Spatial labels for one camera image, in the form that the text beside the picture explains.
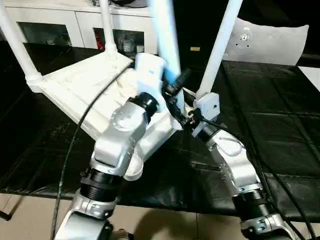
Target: white platform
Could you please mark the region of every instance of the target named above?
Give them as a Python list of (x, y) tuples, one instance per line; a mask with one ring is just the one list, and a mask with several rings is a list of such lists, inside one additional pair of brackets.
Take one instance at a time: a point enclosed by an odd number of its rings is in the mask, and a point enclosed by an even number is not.
[[(119, 53), (102, 52), (43, 76), (40, 88), (48, 99), (78, 123), (100, 90), (131, 62)], [(96, 140), (108, 127), (112, 113), (136, 94), (137, 73), (128, 68), (94, 104), (81, 128)], [(152, 117), (145, 135), (135, 147), (126, 174), (128, 180), (130, 177), (135, 180), (135, 176), (142, 174), (143, 162), (175, 132), (170, 119), (168, 109)]]

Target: silver robotic arm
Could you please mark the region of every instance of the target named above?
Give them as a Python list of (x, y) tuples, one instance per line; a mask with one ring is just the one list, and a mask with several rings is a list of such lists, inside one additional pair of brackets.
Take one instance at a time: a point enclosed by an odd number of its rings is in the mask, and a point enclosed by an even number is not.
[(245, 146), (230, 133), (209, 125), (201, 130), (199, 136), (219, 164), (241, 219), (242, 234), (248, 239), (295, 239), (280, 214), (267, 201)]
[(142, 92), (118, 108), (96, 141), (90, 166), (82, 176), (56, 240), (106, 240), (113, 230), (108, 218), (137, 142), (145, 134), (158, 102)]

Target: glass cabinet door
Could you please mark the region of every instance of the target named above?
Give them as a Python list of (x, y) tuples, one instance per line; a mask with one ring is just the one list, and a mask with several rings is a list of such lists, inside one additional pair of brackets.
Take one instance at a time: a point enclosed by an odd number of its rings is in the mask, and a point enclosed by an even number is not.
[(18, 22), (28, 43), (71, 46), (70, 37), (63, 24)]
[(74, 11), (6, 7), (24, 43), (84, 47)]
[[(93, 28), (98, 49), (105, 49), (105, 35), (102, 28)], [(137, 53), (145, 51), (143, 31), (113, 30), (113, 37), (118, 52), (134, 59)]]

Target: black mat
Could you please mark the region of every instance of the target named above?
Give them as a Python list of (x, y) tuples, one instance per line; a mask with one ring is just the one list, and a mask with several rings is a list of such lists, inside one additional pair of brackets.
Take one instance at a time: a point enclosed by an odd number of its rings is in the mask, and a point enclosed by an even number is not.
[[(49, 73), (99, 51), (27, 45), (38, 70)], [(34, 94), (8, 45), (0, 42), (0, 192), (55, 198), (60, 171), (76, 125), (44, 95)], [(201, 73), (193, 72), (196, 89)], [(240, 136), (252, 158), (263, 158), (313, 222), (320, 222), (320, 93), (297, 67), (224, 62), (213, 92), (221, 120)], [(94, 141), (80, 132), (66, 169), (63, 198), (79, 187)], [(300, 215), (269, 173), (276, 203), (292, 220)], [(142, 177), (128, 182), (120, 204), (198, 213), (236, 215), (217, 164), (187, 132), (175, 133), (145, 163)]]

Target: black cable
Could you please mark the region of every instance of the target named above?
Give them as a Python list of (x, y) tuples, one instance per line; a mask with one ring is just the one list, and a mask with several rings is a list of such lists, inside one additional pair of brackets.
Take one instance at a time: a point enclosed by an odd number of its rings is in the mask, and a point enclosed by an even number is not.
[(276, 174), (276, 172), (274, 172), (274, 170), (264, 160), (261, 159), (261, 163), (268, 169), (268, 171), (273, 175), (276, 181), (281, 185), (281, 187), (283, 188), (285, 193), (288, 195), (293, 205), (296, 207), (296, 209), (300, 213), (302, 219), (306, 224), (306, 227), (308, 228), (308, 231), (311, 235), (312, 240), (317, 240), (317, 236), (315, 234), (313, 227), (311, 226), (310, 221), (308, 220), (304, 210), (299, 206), (295, 196), (293, 196), (293, 194), (290, 192), (288, 186), (285, 184), (285, 182), (282, 181), (282, 179), (278, 176), (278, 174)]
[[(210, 121), (210, 120), (207, 120), (205, 119), (204, 117), (202, 117), (201, 121), (209, 124), (209, 125), (212, 125), (214, 127), (216, 127), (217, 129), (220, 129), (220, 130), (224, 130), (226, 131), (227, 133), (233, 135), (236, 139), (240, 140), (240, 138), (233, 134), (231, 131), (229, 131), (226, 127), (223, 127), (223, 126), (220, 126), (218, 124), (216, 124), (215, 122), (213, 121)], [(283, 190), (285, 191), (285, 193), (288, 195), (290, 201), (293, 203), (293, 205), (296, 207), (296, 209), (298, 210), (298, 212), (300, 213), (302, 219), (304, 220), (305, 224), (306, 224), (306, 227), (308, 228), (308, 231), (311, 235), (311, 238), (312, 240), (317, 240), (317, 237), (316, 237), (316, 234), (314, 232), (314, 229), (313, 227), (311, 226), (311, 223), (310, 221), (308, 220), (305, 212), (303, 211), (303, 209), (299, 206), (295, 196), (293, 196), (293, 194), (290, 192), (289, 188), (287, 187), (287, 185), (282, 181), (282, 179), (278, 176), (278, 174), (276, 172), (274, 172), (271, 167), (262, 159), (259, 160), (268, 170), (269, 172), (273, 175), (273, 177), (276, 179), (276, 181), (281, 185), (281, 187), (283, 188)], [(292, 230), (298, 235), (299, 238), (301, 238), (302, 240), (305, 240), (305, 238), (302, 236), (302, 234), (298, 231), (298, 229), (288, 220), (288, 218), (283, 214), (283, 213), (280, 213), (279, 209), (278, 209), (278, 212), (279, 214), (281, 215), (281, 217), (283, 218), (283, 220), (292, 228)]]
[(61, 198), (61, 194), (62, 194), (62, 187), (64, 184), (64, 176), (65, 176), (65, 171), (66, 171), (66, 166), (71, 154), (71, 150), (75, 144), (76, 141), (76, 137), (78, 134), (78, 131), (82, 125), (82, 123), (84, 122), (88, 112), (90, 111), (90, 109), (92, 108), (92, 106), (96, 103), (96, 101), (100, 98), (100, 96), (109, 88), (109, 86), (114, 83), (117, 78), (127, 69), (127, 67), (125, 69), (123, 69), (120, 73), (118, 73), (112, 80), (111, 82), (109, 82), (98, 94), (97, 96), (92, 100), (92, 102), (88, 105), (88, 107), (86, 108), (86, 110), (84, 111), (82, 117), (80, 118), (75, 132), (73, 134), (71, 143), (69, 145), (69, 149), (68, 152), (66, 153), (65, 159), (64, 159), (64, 163), (63, 163), (63, 167), (61, 170), (61, 176), (60, 176), (60, 181), (59, 181), (59, 186), (58, 186), (58, 194), (56, 197), (56, 201), (55, 201), (55, 205), (54, 205), (54, 212), (53, 212), (53, 217), (52, 217), (52, 225), (51, 225), (51, 240), (53, 240), (55, 238), (56, 235), (56, 227), (57, 227), (57, 218), (58, 218), (58, 211), (59, 211), (59, 205), (60, 205), (60, 198)]

